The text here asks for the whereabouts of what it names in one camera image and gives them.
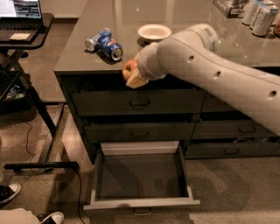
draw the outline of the laptop keyboard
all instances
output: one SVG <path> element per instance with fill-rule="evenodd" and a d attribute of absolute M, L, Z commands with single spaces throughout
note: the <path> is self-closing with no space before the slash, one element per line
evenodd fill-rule
<path fill-rule="evenodd" d="M 0 32 L 28 33 L 37 27 L 37 24 L 0 24 Z"/>

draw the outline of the white can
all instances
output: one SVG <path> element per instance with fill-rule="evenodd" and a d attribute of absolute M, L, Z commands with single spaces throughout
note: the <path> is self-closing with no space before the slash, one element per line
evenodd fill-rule
<path fill-rule="evenodd" d="M 260 5 L 262 0 L 251 0 L 248 3 L 247 9 L 245 11 L 244 18 L 242 20 L 242 23 L 244 25 L 250 25 L 253 19 L 253 16 L 256 13 L 257 7 Z"/>
<path fill-rule="evenodd" d="M 260 15 L 262 9 L 264 9 L 266 6 L 272 6 L 274 5 L 274 3 L 272 1 L 262 1 L 259 6 L 257 7 L 256 11 L 255 11 L 255 15 L 252 18 L 251 24 L 250 24 L 250 29 L 253 30 L 256 20 L 258 18 L 258 16 Z"/>
<path fill-rule="evenodd" d="M 257 20 L 255 21 L 255 26 L 252 33 L 256 36 L 265 36 L 277 13 L 278 7 L 275 5 L 267 6 L 262 9 Z"/>

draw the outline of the laptop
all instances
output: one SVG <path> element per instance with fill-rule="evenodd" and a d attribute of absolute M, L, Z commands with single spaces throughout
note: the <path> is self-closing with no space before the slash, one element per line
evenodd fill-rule
<path fill-rule="evenodd" d="M 30 43 L 42 26 L 39 0 L 0 1 L 0 44 Z"/>

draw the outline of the gray countertop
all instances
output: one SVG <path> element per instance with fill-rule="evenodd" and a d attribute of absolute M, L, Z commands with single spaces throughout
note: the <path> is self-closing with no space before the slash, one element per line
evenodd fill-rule
<path fill-rule="evenodd" d="M 212 0 L 90 0 L 54 71 L 57 75 L 118 73 L 144 47 L 137 33 L 142 25 L 166 25 L 175 33 L 198 23 L 210 24 L 217 31 L 221 57 L 249 67 L 280 67 L 280 38 L 271 34 L 272 29 L 258 38 L 241 18 L 225 18 Z M 104 27 L 122 46 L 121 61 L 113 62 L 85 47 L 85 40 Z"/>

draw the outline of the brown floor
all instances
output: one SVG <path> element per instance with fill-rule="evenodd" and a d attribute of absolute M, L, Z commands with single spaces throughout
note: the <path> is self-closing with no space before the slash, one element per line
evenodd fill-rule
<path fill-rule="evenodd" d="M 29 51 L 29 57 L 20 60 L 44 102 L 64 101 L 53 69 L 73 28 L 72 23 L 54 24 L 45 45 Z M 56 106 L 48 106 L 51 116 L 55 109 Z M 1 115 L 3 165 L 38 161 L 47 133 L 46 125 L 34 108 Z M 80 203 L 83 205 L 88 203 L 95 167 L 89 161 L 71 114 L 65 106 L 50 161 L 69 160 L 77 161 L 80 165 Z M 152 213 L 149 216 L 106 214 L 91 219 L 81 211 L 82 218 L 86 223 L 99 224 L 280 223 L 280 157 L 187 160 L 186 169 L 195 199 L 200 200 L 198 207 L 172 213 Z M 56 169 L 45 174 L 41 172 L 4 171 L 4 180 L 20 183 L 22 191 L 12 202 L 0 208 L 22 207 L 34 214 L 60 210 L 66 216 L 64 223 L 81 223 L 77 212 L 80 190 L 78 175 L 68 169 Z"/>

